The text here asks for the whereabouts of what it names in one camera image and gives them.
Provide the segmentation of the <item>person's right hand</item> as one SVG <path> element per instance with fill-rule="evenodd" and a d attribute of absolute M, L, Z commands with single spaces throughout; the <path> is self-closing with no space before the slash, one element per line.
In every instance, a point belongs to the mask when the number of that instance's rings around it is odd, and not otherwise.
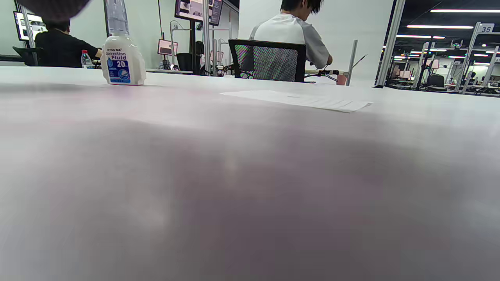
<path fill-rule="evenodd" d="M 89 0 L 18 0 L 18 3 L 50 21 L 67 21 L 89 4 Z"/>

